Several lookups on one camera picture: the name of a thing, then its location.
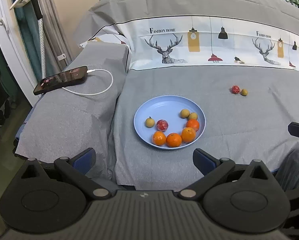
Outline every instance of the door frame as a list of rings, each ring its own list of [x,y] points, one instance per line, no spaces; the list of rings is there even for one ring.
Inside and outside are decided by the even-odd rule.
[[[14,10],[9,10],[12,0],[0,0],[0,48],[20,89],[34,106],[40,96],[33,90],[37,80],[28,59]]]

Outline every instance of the peeled red fruit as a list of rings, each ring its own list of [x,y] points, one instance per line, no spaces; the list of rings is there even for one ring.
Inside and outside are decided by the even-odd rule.
[[[168,129],[168,123],[166,120],[158,120],[157,123],[156,123],[156,126],[157,126],[157,130],[159,131],[166,131]]]
[[[240,92],[239,86],[237,86],[237,85],[232,86],[232,93],[233,94],[238,94],[239,92]]]

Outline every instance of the gray bedsheet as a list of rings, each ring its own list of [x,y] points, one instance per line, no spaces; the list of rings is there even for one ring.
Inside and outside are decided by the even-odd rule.
[[[231,94],[234,84],[249,95]],[[166,151],[138,137],[136,110],[161,95],[184,96],[202,108],[207,125],[197,142]],[[299,141],[288,133],[292,121],[299,122],[298,71],[233,66],[130,70],[114,116],[117,182],[143,190],[182,189],[202,177],[192,161],[195,148],[242,164],[262,159],[274,170]]]
[[[79,44],[104,26],[121,31],[115,23],[177,15],[243,19],[299,35],[299,9],[283,0],[101,0],[88,11],[75,36]],[[117,179],[137,189],[179,190],[202,176],[192,163],[196,147],[237,163],[262,159],[272,170],[299,142],[287,131],[291,121],[299,122],[298,71],[189,66],[130,70],[126,76],[132,53],[120,44],[88,43],[69,68],[105,68],[114,76],[113,87],[89,98],[63,90],[49,92],[27,122],[16,152],[52,162],[93,147],[97,161],[88,176]],[[94,72],[73,90],[101,91],[109,81],[106,73]],[[232,95],[229,88],[234,84],[246,88],[249,95]],[[161,151],[137,136],[133,128],[137,108],[160,95],[180,95],[200,105],[207,126],[197,142],[181,150]]]
[[[71,158],[92,147],[96,150],[97,164],[89,174],[115,180],[115,154],[108,154],[114,152],[110,128],[116,100],[125,82],[127,55],[128,48],[125,45],[88,43],[68,69],[83,65],[87,65],[88,69],[106,69],[113,75],[112,87],[97,97],[77,96],[63,89],[48,92],[27,121],[16,153],[52,163],[59,157]],[[95,71],[88,74],[84,84],[69,89],[80,93],[96,93],[106,89],[110,82],[108,73]]]

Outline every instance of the orange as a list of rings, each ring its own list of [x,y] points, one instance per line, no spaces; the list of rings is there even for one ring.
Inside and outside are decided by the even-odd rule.
[[[178,133],[170,133],[166,138],[168,147],[179,147],[182,143],[182,137]]]
[[[155,145],[162,146],[166,143],[166,136],[163,132],[157,131],[153,134],[152,141]]]
[[[200,128],[200,123],[195,119],[189,119],[186,123],[186,127],[191,127],[197,132]]]
[[[191,127],[186,127],[182,130],[181,137],[182,137],[182,140],[186,143],[194,141],[195,136],[196,136],[196,132]]]

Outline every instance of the pendant lamp illustration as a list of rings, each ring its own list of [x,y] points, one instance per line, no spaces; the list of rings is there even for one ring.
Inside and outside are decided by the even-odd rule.
[[[244,64],[245,62],[240,60],[239,57],[236,56],[236,53],[235,53],[235,31],[234,31],[234,24],[233,24],[233,19],[232,19],[232,27],[233,27],[233,50],[234,50],[234,62],[235,63],[240,63],[240,64]]]
[[[213,44],[212,44],[212,23],[211,23],[211,17],[210,17],[210,26],[211,26],[211,49],[212,49],[212,55],[208,59],[208,61],[212,61],[214,63],[218,63],[220,61],[223,61],[221,58],[217,57],[216,55],[213,54]]]
[[[124,42],[124,41],[122,41],[120,38],[118,38],[115,34],[114,34],[114,36],[121,42],[121,44],[125,44],[126,45],[126,43]]]
[[[238,57],[235,57],[234,59],[235,59],[234,60],[235,63],[241,63],[241,64],[245,63],[245,62],[241,61],[240,58],[238,58]]]
[[[200,34],[193,27],[193,16],[192,29],[187,33],[187,40],[189,45],[189,52],[200,52]]]
[[[296,68],[291,62],[290,62],[290,67]]]
[[[94,38],[93,41],[101,41],[101,42],[103,42],[99,37]]]
[[[294,41],[293,50],[297,50],[296,41]]]
[[[284,48],[283,48],[283,41],[281,38],[277,42],[277,57],[284,58]]]
[[[218,35],[218,38],[219,39],[222,39],[222,40],[227,40],[228,39],[228,36],[227,36],[227,33],[225,31],[225,28],[223,27],[223,20],[222,20],[222,28],[221,28],[221,32],[220,34]]]

